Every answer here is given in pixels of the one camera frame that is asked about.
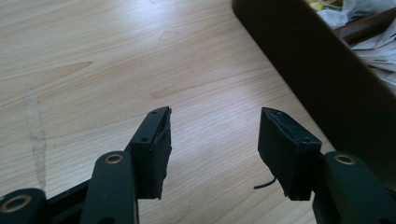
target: black mechanical part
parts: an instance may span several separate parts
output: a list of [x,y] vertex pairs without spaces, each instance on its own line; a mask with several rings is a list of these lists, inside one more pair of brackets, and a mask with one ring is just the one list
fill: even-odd
[[172,150],[170,114],[168,106],[148,113],[125,151],[98,159],[91,180],[49,200],[41,189],[0,198],[0,223],[139,223],[137,199],[162,195]]
[[320,147],[321,142],[289,115],[262,109],[260,156],[291,200],[309,200]]
[[396,223],[395,193],[362,160],[345,152],[323,156],[319,150],[319,140],[287,114],[262,109],[262,160],[291,200],[316,193],[318,223]]
[[96,161],[79,223],[138,223],[132,167],[124,151],[109,152]]
[[149,112],[125,148],[132,156],[137,199],[161,199],[163,180],[172,151],[172,110],[166,106]]
[[[395,199],[362,160],[345,152],[329,152],[320,170],[344,223],[396,223]],[[316,194],[320,201],[322,192],[316,190]],[[321,219],[322,209],[313,207]]]
[[52,217],[51,223],[78,223],[84,207],[90,180],[74,186],[48,200],[47,214]]
[[0,200],[0,223],[47,223],[46,196],[41,189],[18,189]]

